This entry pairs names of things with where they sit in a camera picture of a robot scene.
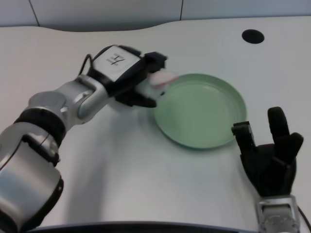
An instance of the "green plate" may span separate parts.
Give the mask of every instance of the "green plate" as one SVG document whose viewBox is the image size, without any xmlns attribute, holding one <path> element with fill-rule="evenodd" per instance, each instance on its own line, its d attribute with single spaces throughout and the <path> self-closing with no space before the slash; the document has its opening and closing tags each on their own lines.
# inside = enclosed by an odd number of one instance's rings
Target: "green plate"
<svg viewBox="0 0 311 233">
<path fill-rule="evenodd" d="M 160 129 L 188 147 L 208 149 L 234 139 L 231 127 L 246 121 L 243 98 L 230 84 L 205 74 L 180 76 L 154 110 Z"/>
</svg>

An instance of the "robotic hand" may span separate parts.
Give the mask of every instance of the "robotic hand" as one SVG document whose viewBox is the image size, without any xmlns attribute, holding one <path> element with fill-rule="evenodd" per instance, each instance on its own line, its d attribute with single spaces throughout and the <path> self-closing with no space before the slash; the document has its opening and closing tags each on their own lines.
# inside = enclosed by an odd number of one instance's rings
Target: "robotic hand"
<svg viewBox="0 0 311 233">
<path fill-rule="evenodd" d="M 166 59 L 113 45 L 94 59 L 86 56 L 74 81 L 31 97 L 0 135 L 0 232 L 33 229 L 55 206 L 64 187 L 55 168 L 58 148 L 71 127 L 90 121 L 112 97 L 128 106 L 156 107 L 156 99 L 176 79 L 164 70 Z"/>
<path fill-rule="evenodd" d="M 234 124 L 232 132 L 241 150 L 246 175 L 262 197 L 258 203 L 259 231 L 297 233 L 300 227 L 298 206 L 290 193 L 303 137 L 289 133 L 280 107 L 270 108 L 268 118 L 274 144 L 256 147 L 248 121 Z"/>
</svg>

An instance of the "table surface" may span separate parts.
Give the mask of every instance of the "table surface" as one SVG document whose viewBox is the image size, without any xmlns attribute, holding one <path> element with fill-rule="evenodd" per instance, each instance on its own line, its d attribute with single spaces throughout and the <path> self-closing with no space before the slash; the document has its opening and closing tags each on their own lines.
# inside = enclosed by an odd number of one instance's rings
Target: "table surface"
<svg viewBox="0 0 311 233">
<path fill-rule="evenodd" d="M 180 74 L 206 73 L 244 97 L 256 144 L 272 142 L 267 110 L 281 106 L 291 132 L 305 138 L 293 186 L 311 218 L 311 17 L 179 21 L 126 32 L 72 33 L 39 27 L 0 28 L 0 130 L 40 91 L 73 80 L 87 53 L 112 44 L 169 57 Z M 261 44 L 246 43 L 247 29 Z M 149 109 L 115 102 L 75 126 L 60 148 L 65 181 L 43 226 L 97 221 L 172 221 L 256 231 L 258 196 L 236 143 L 190 150 L 168 140 Z"/>
</svg>

